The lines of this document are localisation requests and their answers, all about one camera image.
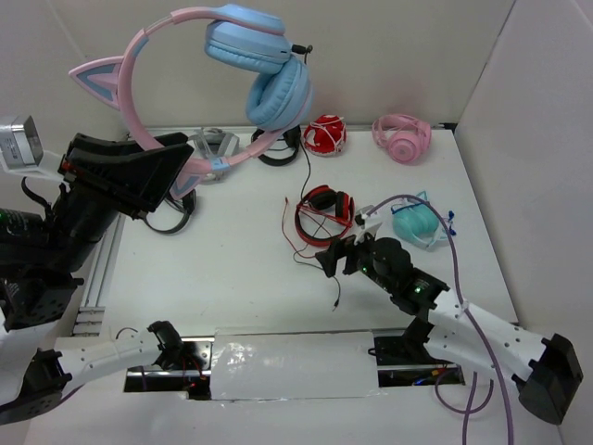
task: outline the wire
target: wire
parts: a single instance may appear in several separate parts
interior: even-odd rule
[[[463,415],[463,430],[461,436],[461,444],[467,445],[467,432],[468,424],[470,422],[470,412],[472,411],[473,398],[475,397],[475,391],[478,388],[478,374],[473,373],[472,377],[472,389],[470,389],[470,397],[467,398],[467,406],[465,407],[465,414]]]
[[[307,159],[307,168],[308,168],[307,179],[305,180],[305,183],[303,183],[303,187],[300,189],[300,200],[302,201],[303,198],[305,197],[305,187],[307,186],[309,179],[311,179],[311,159],[309,158],[309,153],[307,153],[307,150],[305,149],[305,146],[303,145],[303,140],[301,139],[299,141],[299,143],[300,143],[300,147],[303,149],[303,152],[305,153],[305,158]]]
[[[20,188],[28,199],[36,202],[37,204],[39,204],[41,207],[44,208],[45,218],[50,222],[52,220],[52,217],[54,214],[52,211],[51,204],[49,202],[47,202],[47,200],[44,197],[40,197],[39,195],[37,195],[35,192],[33,192],[27,186],[27,177],[26,176],[24,178],[22,178],[22,181],[20,181]]]
[[[165,198],[165,202],[169,204],[169,207],[179,211],[183,217],[181,220],[171,229],[157,229],[153,227],[150,222],[148,222],[148,216],[146,215],[142,221],[145,222],[146,226],[151,229],[153,232],[157,232],[161,235],[176,235],[182,231],[182,229],[189,223],[189,220],[192,217],[192,213],[196,209],[196,191],[192,190],[190,195],[184,197],[181,201],[175,201],[170,197]]]
[[[138,334],[138,330],[137,330],[137,329],[134,329],[133,327],[122,327],[122,328],[120,329],[120,331],[118,331],[118,333],[115,335],[115,339],[117,340],[118,338],[120,338],[120,335],[121,335],[121,333],[122,333],[123,331],[127,331],[127,330],[133,331],[133,332],[135,332],[136,334]]]
[[[445,399],[443,399],[443,396],[441,395],[440,390],[439,390],[439,386],[441,385],[443,378],[445,378],[447,375],[455,373],[456,371],[457,371],[457,369],[450,369],[438,377],[438,379],[436,380],[436,383],[435,383],[435,394],[436,394],[436,398],[438,399],[438,401],[440,401],[443,405],[445,405],[453,413],[466,414],[467,410],[460,410],[459,408],[455,408],[453,405],[451,405]],[[490,402],[490,399],[492,399],[492,394],[494,394],[494,381],[490,380],[490,388],[488,389],[488,395],[486,396],[486,399],[480,406],[478,406],[477,408],[471,409],[470,414],[476,414],[476,413],[481,412],[488,405],[488,403]]]
[[[400,207],[399,209],[393,210],[394,206],[391,206],[391,214],[395,215],[396,213],[400,213],[402,210],[405,209],[413,209],[414,207],[421,206],[422,204],[410,204],[409,206]]]
[[[321,223],[315,221],[319,225],[319,227],[313,233],[313,236],[315,236],[321,229],[325,230],[325,228],[323,227],[323,225],[325,224],[325,221],[326,221],[326,219],[324,219]],[[293,261],[296,264],[299,264],[302,266],[314,267],[315,269],[323,271],[323,268],[318,266],[317,264],[311,264],[310,262],[304,262],[304,261],[297,260],[297,255],[300,255],[300,252],[302,252],[303,250],[305,250],[308,247],[309,247],[309,244],[306,244],[305,247],[303,247],[301,250],[295,250],[295,253],[293,253]],[[340,298],[342,297],[342,285],[340,285],[340,282],[337,279],[337,277],[333,276],[332,278],[335,280],[335,283],[337,284],[337,298],[335,299],[335,302],[334,302],[334,308],[332,309],[332,312],[333,312],[337,309],[337,307],[340,304]]]
[[[443,217],[438,213],[438,211],[436,211],[436,209],[428,201],[426,201],[420,197],[416,197],[414,195],[395,195],[395,196],[389,197],[388,199],[383,200],[382,202],[380,202],[379,204],[374,206],[372,209],[367,211],[365,216],[371,215],[372,213],[378,211],[382,206],[384,206],[385,204],[388,204],[389,202],[391,202],[393,200],[402,199],[402,198],[411,199],[413,201],[424,204],[428,209],[431,210],[431,212],[436,216],[438,221],[441,223],[441,225],[445,229],[445,233],[447,234],[448,243],[451,246],[451,256],[453,257],[453,276],[455,279],[455,291],[457,292],[457,298],[460,302],[460,306],[463,307],[465,301],[464,301],[463,295],[461,294],[460,266],[459,266],[459,260],[457,257],[457,250],[455,249],[455,242],[453,241],[453,236],[451,235],[450,231],[447,228],[447,223],[445,222]],[[514,444],[514,427],[512,424],[511,400],[509,398],[509,391],[507,390],[506,384],[504,382],[504,376],[502,375],[502,369],[500,368],[500,363],[498,362],[498,358],[497,358],[496,354],[494,353],[494,350],[492,349],[492,345],[488,341],[488,338],[487,338],[486,334],[484,333],[484,330],[482,329],[480,324],[477,322],[477,320],[475,320],[475,318],[473,317],[472,312],[470,311],[469,307],[467,309],[465,309],[464,313],[467,315],[468,319],[472,323],[473,328],[475,329],[478,336],[482,340],[482,343],[484,343],[484,346],[486,347],[486,350],[488,352],[488,356],[490,357],[490,360],[494,364],[494,370],[497,374],[497,380],[498,380],[498,383],[500,384],[500,392],[502,393],[502,399],[504,401],[504,409],[505,409],[505,415],[506,415],[506,420],[507,420],[507,443],[509,445],[513,445]]]
[[[123,331],[133,331],[136,334],[138,334],[138,330],[134,329],[133,327],[122,327],[118,333],[115,335],[115,339],[117,340],[118,338],[120,338],[120,335]],[[140,375],[142,376],[142,391],[147,392],[148,391],[148,384],[146,382],[146,374],[145,374],[145,368],[143,366],[140,366]]]

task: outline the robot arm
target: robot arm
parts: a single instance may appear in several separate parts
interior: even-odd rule
[[[402,311],[416,317],[404,334],[412,356],[454,362],[464,372],[494,379],[494,364],[466,313],[471,307],[521,404],[536,417],[559,425],[583,379],[571,342],[557,334],[543,338],[468,301],[461,304],[445,283],[415,268],[396,239],[375,239],[376,228],[371,224],[362,234],[336,239],[318,252],[315,256],[325,274],[334,276],[337,261],[346,258],[344,274],[364,273]]]
[[[8,171],[29,175],[30,167],[55,158],[44,156],[31,118],[0,120],[0,134]],[[119,369],[167,368],[179,359],[183,343],[168,322],[86,350],[38,350],[82,284],[71,273],[118,212],[139,218],[154,211],[194,151],[182,133],[159,139],[164,148],[144,152],[134,142],[77,134],[57,164],[69,187],[60,185],[53,207],[45,203],[45,219],[0,209],[0,425],[45,413],[65,394]]]
[[[3,357],[6,352],[16,358],[10,368],[1,370],[10,378],[2,381],[0,425],[47,413],[84,384],[106,375],[149,364],[168,369],[183,353],[183,342],[169,322],[155,322],[137,334],[88,348],[37,350],[32,359],[18,346],[33,345],[39,337],[11,333],[0,346]]]

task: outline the white panel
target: white panel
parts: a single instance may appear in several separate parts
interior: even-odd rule
[[[244,144],[250,133],[240,135]],[[506,321],[516,321],[450,131],[433,131],[430,150],[413,167],[396,164],[373,146],[370,132],[350,132],[341,156],[311,157],[311,165],[307,189],[329,184],[353,196],[358,208],[397,192],[425,189],[439,210],[454,209],[465,298]],[[126,219],[104,326],[117,332],[165,319],[185,337],[211,336],[220,328],[259,334],[406,327],[410,317],[383,289],[361,273],[343,276],[343,262],[337,269],[342,298],[335,311],[335,281],[293,263],[293,250],[281,232],[284,197],[290,201],[285,231],[302,247],[294,208],[306,175],[302,154],[283,168],[249,160],[224,183],[198,187],[196,215],[176,236],[155,234],[141,221]],[[161,206],[151,221],[166,227],[159,217],[167,212],[179,221],[169,206]],[[382,215],[386,223],[378,235],[394,236],[388,207]],[[448,246],[434,252],[406,248],[417,267],[453,284]]]
[[[378,394],[372,333],[216,336],[216,401],[328,399]]]
[[[141,28],[188,0],[54,0],[89,57],[117,56]],[[207,2],[223,5],[224,0]],[[282,17],[289,40],[310,56],[323,112],[371,122],[387,111],[457,121],[478,80],[512,0],[249,0]],[[207,57],[206,22],[151,37],[138,59],[134,97],[145,124],[244,124],[255,74]],[[92,100],[83,91],[80,96]]]
[[[66,152],[77,132],[121,134],[117,113],[79,94],[69,79],[82,61],[45,2],[3,2],[0,60],[0,115],[31,114],[45,149]]]
[[[124,394],[123,381],[124,374],[95,381],[35,418],[27,445],[461,443],[461,416],[443,408],[429,387],[395,388],[358,399],[210,402],[185,400],[176,393]],[[450,403],[462,406],[469,389],[447,386],[443,393]],[[476,400],[483,400],[485,393],[481,388]],[[557,427],[542,423],[516,400],[512,409],[516,444],[561,445]],[[505,443],[498,390],[472,419],[470,444]]]
[[[593,435],[592,12],[586,0],[519,0],[458,129],[520,318],[570,338],[584,367],[567,445]]]

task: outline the blue ear cup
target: blue ear cup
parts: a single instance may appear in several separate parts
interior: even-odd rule
[[[297,125],[309,113],[310,90],[309,68],[291,57],[278,74],[258,76],[247,98],[247,117],[266,131]]]
[[[438,227],[438,219],[424,205],[403,209],[393,215],[393,230],[396,235],[419,248],[428,248],[434,244]],[[421,239],[427,236],[432,239]]]
[[[290,59],[291,48],[283,35],[250,30],[229,21],[214,21],[206,29],[206,54],[242,70],[276,74]]]

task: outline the pink headphones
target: pink headphones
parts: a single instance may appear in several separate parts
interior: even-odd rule
[[[386,132],[395,131],[389,137]],[[430,124],[405,114],[388,114],[372,123],[374,143],[387,150],[395,162],[408,164],[428,150]]]

